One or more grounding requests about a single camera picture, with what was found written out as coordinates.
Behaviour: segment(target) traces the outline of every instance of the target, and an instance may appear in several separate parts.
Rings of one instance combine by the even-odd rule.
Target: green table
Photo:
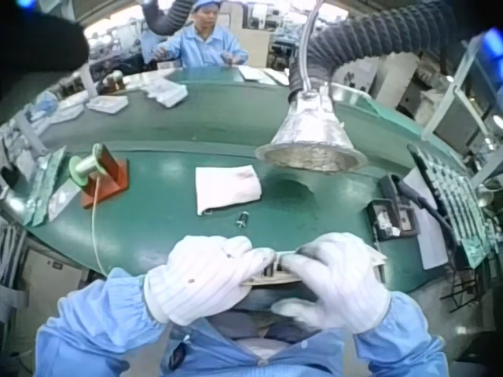
[[[189,90],[188,100],[176,108],[168,110],[140,91],[130,92],[129,106],[117,115],[86,109],[43,135],[51,148],[68,145],[82,153],[103,141],[116,157],[130,161],[129,190],[97,207],[98,250],[106,269],[120,266],[144,273],[165,263],[169,250],[188,234],[242,234],[256,246],[279,251],[324,232],[352,232],[372,244],[365,207],[381,196],[376,186],[380,177],[388,172],[405,175],[413,167],[406,145],[419,139],[414,122],[372,100],[338,104],[337,116],[355,147],[369,157],[369,165],[334,176],[280,169],[259,162],[253,151],[271,140],[284,119],[287,88],[240,82],[228,68],[178,71],[171,79]],[[440,140],[434,143],[450,152]],[[248,164],[262,182],[262,199],[198,217],[196,167]],[[239,229],[235,221],[243,210],[250,218],[248,227]],[[69,258],[97,268],[90,211],[77,199],[55,221],[30,230]],[[381,247],[389,258],[385,269],[390,289],[411,291],[440,273],[423,270],[415,239]]]

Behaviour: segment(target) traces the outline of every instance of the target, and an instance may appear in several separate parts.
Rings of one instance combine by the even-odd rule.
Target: factory floor
[[[55,263],[52,258],[36,251],[30,251],[24,269],[24,279],[30,289],[30,306],[19,310],[16,317],[16,327],[11,334],[10,348],[12,351],[25,352],[35,346],[37,329],[48,317],[57,313],[57,300],[68,292],[77,289],[85,272],[70,266]],[[439,297],[448,293],[450,284],[446,280],[437,280],[427,284],[411,296],[416,299],[424,311],[430,326],[430,332],[440,335],[446,340],[446,355],[452,364],[468,346],[474,335],[480,331],[494,329],[492,298],[486,295],[479,305],[466,306],[456,313],[449,314],[451,302],[439,301]],[[365,363],[356,357],[354,343],[346,334],[347,346],[344,350],[344,375],[363,377],[370,375]],[[151,345],[135,355],[128,357],[131,368],[124,376],[150,377],[158,376],[158,366],[167,342],[165,334],[157,344]],[[33,370],[34,355],[24,358],[24,364]],[[459,365],[451,365],[451,375]],[[460,371],[468,371],[461,366]]]

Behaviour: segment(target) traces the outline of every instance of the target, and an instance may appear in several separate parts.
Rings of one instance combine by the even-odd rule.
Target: blue cap
[[[192,8],[192,11],[197,12],[201,6],[209,4],[216,4],[219,7],[222,2],[220,0],[197,0],[196,4],[194,4],[194,7]]]

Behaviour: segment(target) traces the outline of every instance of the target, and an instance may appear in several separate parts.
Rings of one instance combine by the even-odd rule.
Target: fume extractor hose
[[[327,27],[307,46],[311,86],[318,90],[338,68],[357,59],[433,49],[474,37],[498,24],[491,8],[487,0],[433,0]],[[303,89],[303,80],[296,62],[290,72],[291,101]]]
[[[189,18],[196,0],[175,0],[168,14],[159,8],[157,0],[138,0],[149,29],[157,35],[173,35]]]

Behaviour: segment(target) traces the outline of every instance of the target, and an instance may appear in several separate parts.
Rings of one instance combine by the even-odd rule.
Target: white glove
[[[147,273],[145,301],[159,322],[186,326],[235,306],[252,289],[241,283],[274,259],[273,250],[253,250],[243,236],[187,236],[174,246],[166,265]]]
[[[281,265],[319,301],[290,298],[275,303],[272,311],[314,328],[344,326],[354,334],[375,328],[387,313],[391,294],[373,273],[369,248],[350,233],[329,233],[284,256]]]

